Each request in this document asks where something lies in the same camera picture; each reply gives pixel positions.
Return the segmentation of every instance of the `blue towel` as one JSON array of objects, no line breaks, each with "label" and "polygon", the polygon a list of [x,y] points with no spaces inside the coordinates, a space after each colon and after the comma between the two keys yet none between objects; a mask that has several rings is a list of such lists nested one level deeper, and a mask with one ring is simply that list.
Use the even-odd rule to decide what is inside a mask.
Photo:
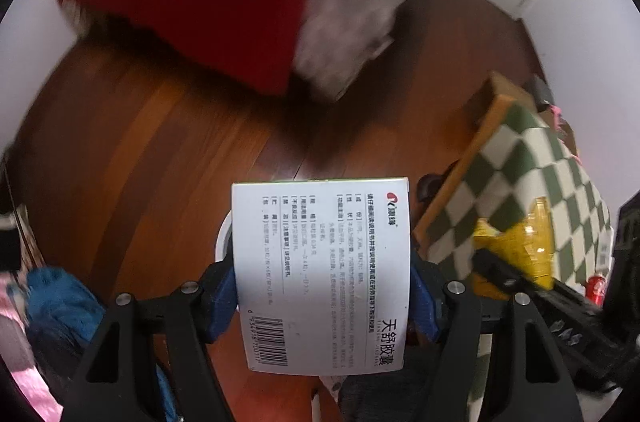
[{"label": "blue towel", "polygon": [[[53,336],[73,337],[86,348],[104,316],[105,309],[91,291],[63,269],[41,267],[27,275],[30,297],[27,319],[38,330],[47,326]],[[167,378],[157,367],[158,383],[167,422],[175,422],[174,396]]]}]

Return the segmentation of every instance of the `metal bolt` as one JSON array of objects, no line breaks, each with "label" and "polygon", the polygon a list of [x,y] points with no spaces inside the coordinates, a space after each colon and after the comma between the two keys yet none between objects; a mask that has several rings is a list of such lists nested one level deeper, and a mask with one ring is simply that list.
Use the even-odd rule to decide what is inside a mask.
[{"label": "metal bolt", "polygon": [[127,294],[126,292],[123,292],[122,294],[119,294],[118,297],[116,297],[116,305],[120,305],[121,307],[124,307],[129,303],[131,303],[131,294]]},{"label": "metal bolt", "polygon": [[199,288],[197,281],[186,281],[180,287],[183,294],[193,294]]},{"label": "metal bolt", "polygon": [[518,305],[522,305],[522,306],[526,306],[529,303],[531,303],[531,298],[529,296],[527,296],[524,292],[518,292],[516,293],[516,295],[514,296],[516,303]]},{"label": "metal bolt", "polygon": [[462,294],[465,291],[465,286],[460,281],[449,281],[447,290],[452,294]]}]

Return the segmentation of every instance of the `soda can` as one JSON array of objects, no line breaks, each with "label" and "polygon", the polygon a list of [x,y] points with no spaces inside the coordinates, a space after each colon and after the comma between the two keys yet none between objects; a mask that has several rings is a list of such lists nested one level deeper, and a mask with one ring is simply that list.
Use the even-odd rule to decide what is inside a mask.
[{"label": "soda can", "polygon": [[599,307],[604,303],[605,279],[602,274],[596,274],[589,278],[585,296]]}]

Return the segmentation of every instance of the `checkered fabric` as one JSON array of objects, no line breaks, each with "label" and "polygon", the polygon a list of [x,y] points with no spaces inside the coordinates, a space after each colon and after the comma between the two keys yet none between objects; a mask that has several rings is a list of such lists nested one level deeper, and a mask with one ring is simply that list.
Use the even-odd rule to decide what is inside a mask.
[{"label": "checkered fabric", "polygon": [[427,228],[428,259],[447,279],[471,272],[478,218],[505,232],[521,221],[537,197],[551,209],[556,253],[554,277],[573,286],[594,274],[609,209],[589,176],[555,132],[513,104],[480,149],[449,202]]}]

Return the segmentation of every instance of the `pink fabric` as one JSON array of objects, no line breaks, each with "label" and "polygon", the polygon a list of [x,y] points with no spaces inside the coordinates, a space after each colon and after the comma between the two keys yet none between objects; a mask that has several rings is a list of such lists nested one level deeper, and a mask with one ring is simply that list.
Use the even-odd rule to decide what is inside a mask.
[{"label": "pink fabric", "polygon": [[[549,110],[551,110],[551,113],[554,115],[554,128],[556,129],[556,131],[560,131],[560,119],[562,118],[562,110],[560,109],[560,107],[556,107],[555,105],[549,105]],[[578,164],[582,165],[580,157],[574,154],[571,154],[571,156],[575,158]]]},{"label": "pink fabric", "polygon": [[[0,314],[14,320],[24,330],[22,320],[14,310],[14,306],[6,294],[6,286],[9,284],[9,281],[10,279],[7,277],[0,277]],[[44,422],[59,422],[60,416],[62,415],[62,406],[53,398],[49,392],[49,386],[44,382],[44,379],[36,368],[12,372],[12,376],[22,391],[22,394],[27,398]]]}]

